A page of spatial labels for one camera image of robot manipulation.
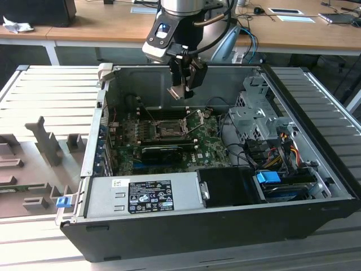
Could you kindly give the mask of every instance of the mouse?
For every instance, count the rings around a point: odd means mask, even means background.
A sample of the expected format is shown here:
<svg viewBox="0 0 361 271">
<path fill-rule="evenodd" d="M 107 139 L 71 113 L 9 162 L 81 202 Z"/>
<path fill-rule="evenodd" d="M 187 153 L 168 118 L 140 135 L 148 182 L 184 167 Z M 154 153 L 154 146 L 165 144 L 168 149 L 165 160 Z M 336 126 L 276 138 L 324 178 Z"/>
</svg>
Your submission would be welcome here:
<svg viewBox="0 0 361 271">
<path fill-rule="evenodd" d="M 255 7 L 253 13 L 259 15 L 265 13 L 265 10 L 262 7 Z"/>
</svg>

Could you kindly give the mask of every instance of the blue latch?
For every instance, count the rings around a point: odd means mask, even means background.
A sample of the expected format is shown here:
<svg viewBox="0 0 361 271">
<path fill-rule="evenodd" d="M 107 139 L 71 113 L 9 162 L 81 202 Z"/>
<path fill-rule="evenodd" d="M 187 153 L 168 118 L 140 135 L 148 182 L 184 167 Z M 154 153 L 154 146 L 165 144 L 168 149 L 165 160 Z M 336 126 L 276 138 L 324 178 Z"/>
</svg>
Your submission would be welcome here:
<svg viewBox="0 0 361 271">
<path fill-rule="evenodd" d="M 275 171 L 262 171 L 257 174 L 257 180 L 259 183 L 281 182 L 278 173 Z"/>
<path fill-rule="evenodd" d="M 60 196 L 56 201 L 56 206 L 58 208 L 70 208 L 72 206 L 72 197 L 71 196 Z"/>
</svg>

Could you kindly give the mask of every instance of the warning label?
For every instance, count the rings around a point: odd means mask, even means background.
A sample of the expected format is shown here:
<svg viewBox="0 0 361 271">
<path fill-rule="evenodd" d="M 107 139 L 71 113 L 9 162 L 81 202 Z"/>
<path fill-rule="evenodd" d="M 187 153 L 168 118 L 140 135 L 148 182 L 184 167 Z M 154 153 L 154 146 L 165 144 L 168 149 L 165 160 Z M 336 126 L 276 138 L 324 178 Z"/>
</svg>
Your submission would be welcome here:
<svg viewBox="0 0 361 271">
<path fill-rule="evenodd" d="M 174 210 L 170 180 L 129 183 L 130 213 L 148 213 Z"/>
</svg>

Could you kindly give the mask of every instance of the workbench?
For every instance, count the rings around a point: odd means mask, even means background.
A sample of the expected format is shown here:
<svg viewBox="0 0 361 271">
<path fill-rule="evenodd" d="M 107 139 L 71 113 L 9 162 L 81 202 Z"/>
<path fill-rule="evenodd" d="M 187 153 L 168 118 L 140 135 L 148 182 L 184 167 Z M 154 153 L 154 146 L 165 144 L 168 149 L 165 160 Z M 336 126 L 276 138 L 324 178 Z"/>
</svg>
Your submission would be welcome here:
<svg viewBox="0 0 361 271">
<path fill-rule="evenodd" d="M 58 46 L 75 47 L 115 47 L 141 48 L 154 22 L 154 14 L 132 14 L 129 3 L 115 2 L 103 5 L 103 1 L 87 2 L 75 0 L 77 14 L 68 28 L 34 26 L 35 31 L 13 34 L 0 29 L 0 44 L 44 46 L 52 65 L 59 65 L 55 48 Z M 318 13 L 332 13 L 329 7 L 321 6 L 320 0 L 252 0 L 245 8 L 236 8 L 237 13 L 253 13 L 261 5 L 267 14 L 273 8 L 294 8 L 305 15 L 312 16 L 315 23 L 281 21 L 273 16 L 254 16 L 250 21 L 252 33 L 259 40 L 259 52 L 295 53 L 323 55 L 359 55 L 361 52 L 361 30 L 351 25 L 327 25 Z M 333 7 L 341 12 L 341 7 L 356 8 L 357 4 L 333 1 Z M 240 22 L 247 26 L 245 19 Z M 236 51 L 244 52 L 250 45 L 247 36 L 240 36 Z"/>
</svg>

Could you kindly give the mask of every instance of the desk leg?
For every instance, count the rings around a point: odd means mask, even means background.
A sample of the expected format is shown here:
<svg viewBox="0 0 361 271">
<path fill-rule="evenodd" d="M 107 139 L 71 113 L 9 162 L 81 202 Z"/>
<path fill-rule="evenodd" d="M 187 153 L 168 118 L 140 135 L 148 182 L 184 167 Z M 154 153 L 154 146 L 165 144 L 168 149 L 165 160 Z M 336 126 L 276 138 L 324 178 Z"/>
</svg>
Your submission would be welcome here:
<svg viewBox="0 0 361 271">
<path fill-rule="evenodd" d="M 94 49 L 95 49 L 95 56 L 96 56 L 97 61 L 103 61 L 102 53 L 100 52 L 100 48 L 95 47 Z"/>
<path fill-rule="evenodd" d="M 352 114 L 361 104 L 361 89 L 356 96 L 351 100 L 346 109 Z"/>
<path fill-rule="evenodd" d="M 47 55 L 49 56 L 51 65 L 60 65 L 58 56 L 56 55 L 55 51 L 55 42 L 49 41 L 44 44 L 44 47 L 47 51 Z"/>
</svg>

